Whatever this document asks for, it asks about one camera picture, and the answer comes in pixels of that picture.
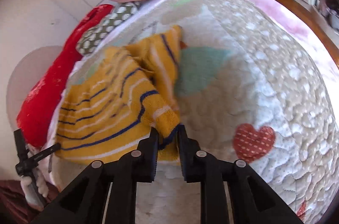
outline yellow striped cloth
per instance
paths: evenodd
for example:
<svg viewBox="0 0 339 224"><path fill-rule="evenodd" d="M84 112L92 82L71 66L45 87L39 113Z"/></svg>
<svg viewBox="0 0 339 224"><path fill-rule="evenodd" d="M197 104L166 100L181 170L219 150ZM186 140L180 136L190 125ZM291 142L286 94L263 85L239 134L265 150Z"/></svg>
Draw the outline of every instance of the yellow striped cloth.
<svg viewBox="0 0 339 224"><path fill-rule="evenodd" d="M59 113L56 155L77 163L118 160L160 134L158 159L177 161L179 125L174 83L180 60L181 27L125 47L108 47L94 74L72 85Z"/></svg>

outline round metal pivot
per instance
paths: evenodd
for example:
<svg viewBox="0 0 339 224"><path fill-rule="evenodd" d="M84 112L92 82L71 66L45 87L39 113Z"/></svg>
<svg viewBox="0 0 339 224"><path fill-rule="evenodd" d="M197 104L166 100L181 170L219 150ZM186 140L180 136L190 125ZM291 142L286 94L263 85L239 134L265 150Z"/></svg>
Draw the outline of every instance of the round metal pivot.
<svg viewBox="0 0 339 224"><path fill-rule="evenodd" d="M100 168L102 165L101 161L94 161L92 162L92 168Z"/></svg>
<svg viewBox="0 0 339 224"><path fill-rule="evenodd" d="M244 167L246 167L246 162L243 161L243 160L238 160L238 161L236 161L235 164L236 164L239 168L244 168Z"/></svg>
<svg viewBox="0 0 339 224"><path fill-rule="evenodd" d="M139 157L139 156L141 155L141 151L139 151L139 150L134 150L134 151L131 152L131 155L132 155L133 157Z"/></svg>
<svg viewBox="0 0 339 224"><path fill-rule="evenodd" d="M196 155L198 157L206 157L207 153L204 150L199 150L199 151L197 151Z"/></svg>

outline quilted bedspread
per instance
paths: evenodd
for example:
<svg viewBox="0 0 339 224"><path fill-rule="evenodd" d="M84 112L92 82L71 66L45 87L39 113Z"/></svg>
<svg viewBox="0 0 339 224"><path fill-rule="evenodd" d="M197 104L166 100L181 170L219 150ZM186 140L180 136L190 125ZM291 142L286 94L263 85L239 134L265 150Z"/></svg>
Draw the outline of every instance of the quilted bedspread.
<svg viewBox="0 0 339 224"><path fill-rule="evenodd" d="M159 0L99 48L173 24L187 46L175 91L189 137L218 159L246 160L305 223L315 223L338 190L339 161L338 127L311 57L246 0ZM68 87L101 51L76 66ZM60 187L82 169L54 161ZM186 184L178 165L159 162L155 182L138 185L137 223L199 223L199 207L200 187Z"/></svg>

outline green polka dot fabric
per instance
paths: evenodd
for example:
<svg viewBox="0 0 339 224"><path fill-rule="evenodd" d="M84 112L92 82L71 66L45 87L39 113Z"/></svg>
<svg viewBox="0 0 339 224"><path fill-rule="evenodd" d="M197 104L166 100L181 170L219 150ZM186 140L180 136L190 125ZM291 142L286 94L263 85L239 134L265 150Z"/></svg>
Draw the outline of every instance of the green polka dot fabric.
<svg viewBox="0 0 339 224"><path fill-rule="evenodd" d="M122 3L106 15L101 22L88 29L77 44L77 51L85 56L93 53L96 47L115 27L119 26L132 15L136 14L140 8L140 2Z"/></svg>

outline red pillow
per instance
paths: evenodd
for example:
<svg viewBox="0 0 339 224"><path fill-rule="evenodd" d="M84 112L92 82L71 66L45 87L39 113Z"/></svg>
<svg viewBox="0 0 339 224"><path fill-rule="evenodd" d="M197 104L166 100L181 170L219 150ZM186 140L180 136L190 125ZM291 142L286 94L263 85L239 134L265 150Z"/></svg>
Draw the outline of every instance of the red pillow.
<svg viewBox="0 0 339 224"><path fill-rule="evenodd" d="M18 114L17 123L28 144L40 148L46 143L50 120L60 102L68 76L75 62L82 59L75 47L83 33L97 25L112 9L112 5L100 5L80 21L66 40L62 52L27 95Z"/></svg>

